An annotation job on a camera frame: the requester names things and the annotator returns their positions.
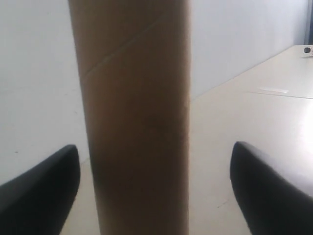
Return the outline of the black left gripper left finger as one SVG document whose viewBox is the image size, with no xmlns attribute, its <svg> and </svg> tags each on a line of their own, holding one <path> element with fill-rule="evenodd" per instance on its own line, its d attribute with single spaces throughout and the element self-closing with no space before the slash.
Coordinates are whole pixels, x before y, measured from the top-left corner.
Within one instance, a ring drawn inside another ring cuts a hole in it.
<svg viewBox="0 0 313 235">
<path fill-rule="evenodd" d="M 2 235 L 58 235 L 80 185 L 77 147 L 66 145 L 0 187 Z"/>
</svg>

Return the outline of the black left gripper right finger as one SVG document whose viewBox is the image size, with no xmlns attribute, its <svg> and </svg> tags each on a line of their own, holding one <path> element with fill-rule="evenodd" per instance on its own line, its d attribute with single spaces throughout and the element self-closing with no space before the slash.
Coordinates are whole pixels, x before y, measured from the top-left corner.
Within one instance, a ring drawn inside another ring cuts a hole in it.
<svg viewBox="0 0 313 235">
<path fill-rule="evenodd" d="M 253 235 L 311 235 L 313 192 L 276 171 L 255 146 L 238 141 L 230 161 L 232 189 Z"/>
</svg>

